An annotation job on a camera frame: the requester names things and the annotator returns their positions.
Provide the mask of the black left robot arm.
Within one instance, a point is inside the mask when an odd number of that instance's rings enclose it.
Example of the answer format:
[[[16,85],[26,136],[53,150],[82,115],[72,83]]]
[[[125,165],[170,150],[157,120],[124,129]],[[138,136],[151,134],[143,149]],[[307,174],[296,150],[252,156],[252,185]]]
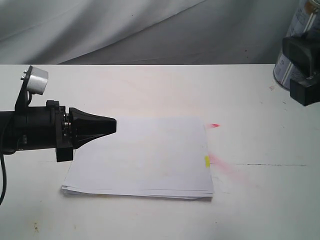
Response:
[[[74,107],[66,111],[58,101],[25,111],[0,113],[0,136],[5,155],[17,151],[55,149],[56,161],[73,160],[74,150],[117,131],[114,118],[93,115]]]

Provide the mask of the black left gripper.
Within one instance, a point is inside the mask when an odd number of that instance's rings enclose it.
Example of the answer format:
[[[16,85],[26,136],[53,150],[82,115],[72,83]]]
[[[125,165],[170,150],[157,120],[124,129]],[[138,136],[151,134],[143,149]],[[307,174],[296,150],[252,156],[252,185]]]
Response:
[[[68,115],[69,122],[66,107],[55,100],[16,113],[14,136],[18,140],[17,150],[55,149],[56,161],[67,162],[73,160],[74,150],[117,132],[115,118],[86,113],[74,107],[69,108]]]

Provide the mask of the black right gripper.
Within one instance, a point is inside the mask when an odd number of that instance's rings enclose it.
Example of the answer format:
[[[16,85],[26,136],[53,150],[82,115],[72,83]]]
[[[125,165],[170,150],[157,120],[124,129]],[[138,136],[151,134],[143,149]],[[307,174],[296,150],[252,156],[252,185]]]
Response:
[[[307,35],[282,40],[283,55],[298,70],[289,77],[290,97],[303,106],[320,101],[320,40]]]

